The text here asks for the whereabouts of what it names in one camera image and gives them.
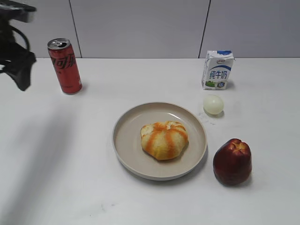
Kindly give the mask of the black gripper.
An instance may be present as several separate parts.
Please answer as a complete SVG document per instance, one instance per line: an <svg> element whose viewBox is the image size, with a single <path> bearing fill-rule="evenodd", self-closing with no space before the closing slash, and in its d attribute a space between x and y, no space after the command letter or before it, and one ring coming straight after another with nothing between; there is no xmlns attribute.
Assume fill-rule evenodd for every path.
<svg viewBox="0 0 300 225"><path fill-rule="evenodd" d="M10 76L21 91L26 91L31 85L31 69L36 57L30 52L28 38L10 21L30 23L36 11L36 7L25 3L12 0L0 2L0 64L3 65L0 72ZM17 43L14 33L23 38L25 47Z"/></svg>

